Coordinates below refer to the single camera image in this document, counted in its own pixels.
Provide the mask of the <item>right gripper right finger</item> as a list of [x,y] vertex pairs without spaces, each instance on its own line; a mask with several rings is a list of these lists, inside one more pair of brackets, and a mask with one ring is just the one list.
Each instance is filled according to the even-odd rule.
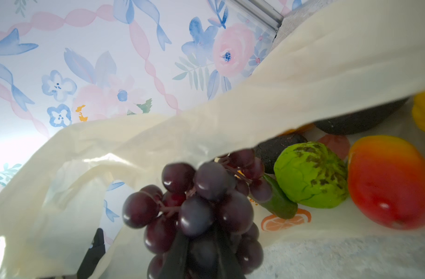
[[219,224],[214,225],[214,234],[218,252],[217,279],[245,279],[245,275],[231,250],[231,242]]

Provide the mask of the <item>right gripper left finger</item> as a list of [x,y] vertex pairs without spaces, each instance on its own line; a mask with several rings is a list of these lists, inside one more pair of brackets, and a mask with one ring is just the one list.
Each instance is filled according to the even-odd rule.
[[190,238],[179,230],[163,264],[158,279],[184,279]]

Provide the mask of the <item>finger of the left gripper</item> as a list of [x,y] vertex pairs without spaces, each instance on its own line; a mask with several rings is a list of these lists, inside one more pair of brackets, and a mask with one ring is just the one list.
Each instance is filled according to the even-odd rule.
[[76,274],[77,279],[88,279],[94,272],[100,259],[105,254],[104,231],[98,228],[80,268]]

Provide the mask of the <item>purple grape bunch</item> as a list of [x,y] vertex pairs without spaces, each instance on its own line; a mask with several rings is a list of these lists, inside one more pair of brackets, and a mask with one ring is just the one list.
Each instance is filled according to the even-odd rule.
[[171,163],[161,173],[162,187],[148,185],[127,197],[124,223],[144,229],[145,247],[154,255],[147,277],[157,279],[177,232],[190,238],[185,279],[217,279],[214,225],[226,232],[245,277],[264,260],[252,200],[267,202],[272,189],[261,159],[243,149],[203,163]]

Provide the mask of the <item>green yellow cucumber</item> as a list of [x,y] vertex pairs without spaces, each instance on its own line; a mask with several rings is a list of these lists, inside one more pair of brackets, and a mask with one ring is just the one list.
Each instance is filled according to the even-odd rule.
[[265,174],[263,179],[271,186],[272,197],[270,201],[258,204],[281,219],[292,219],[298,211],[298,204],[288,199],[277,181],[271,176]]

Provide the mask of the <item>dark avocado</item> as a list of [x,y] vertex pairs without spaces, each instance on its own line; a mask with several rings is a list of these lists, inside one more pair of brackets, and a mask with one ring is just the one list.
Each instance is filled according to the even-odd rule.
[[368,131],[402,108],[409,98],[372,107],[346,115],[316,121],[314,125],[325,133],[346,136]]
[[265,173],[274,174],[274,165],[280,154],[289,146],[307,143],[308,140],[300,134],[287,134],[271,138],[254,147],[256,157],[260,158],[265,166]]

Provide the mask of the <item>green custard apple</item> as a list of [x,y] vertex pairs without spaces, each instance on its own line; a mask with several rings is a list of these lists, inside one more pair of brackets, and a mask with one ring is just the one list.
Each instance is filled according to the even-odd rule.
[[278,185],[295,203],[331,209],[349,196],[347,165],[324,144],[307,142],[288,146],[277,158],[273,170]]

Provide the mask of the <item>red yellow mango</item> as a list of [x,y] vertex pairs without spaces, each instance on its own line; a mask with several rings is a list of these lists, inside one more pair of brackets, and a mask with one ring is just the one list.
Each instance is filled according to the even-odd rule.
[[301,134],[301,133],[304,133],[306,131],[313,129],[314,127],[315,127],[314,124],[307,124],[307,125],[304,125],[304,126],[297,128],[297,129],[287,130],[287,131],[283,132],[282,134],[279,134],[279,136],[285,136],[285,135],[294,134],[294,133]]

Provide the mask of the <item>red yellow peach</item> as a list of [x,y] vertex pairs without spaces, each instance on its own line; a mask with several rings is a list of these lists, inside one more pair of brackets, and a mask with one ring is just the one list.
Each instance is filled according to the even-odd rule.
[[348,155],[348,189],[373,222],[397,230],[425,226],[425,158],[393,136],[356,141]]

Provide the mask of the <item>yellow plastic bag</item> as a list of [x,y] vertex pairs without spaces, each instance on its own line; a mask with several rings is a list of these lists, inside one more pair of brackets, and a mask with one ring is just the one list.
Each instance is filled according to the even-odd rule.
[[425,1],[336,1],[278,46],[230,1],[0,1],[0,279],[143,279],[122,206],[194,167],[317,120],[407,99],[368,135],[407,140],[425,91]]

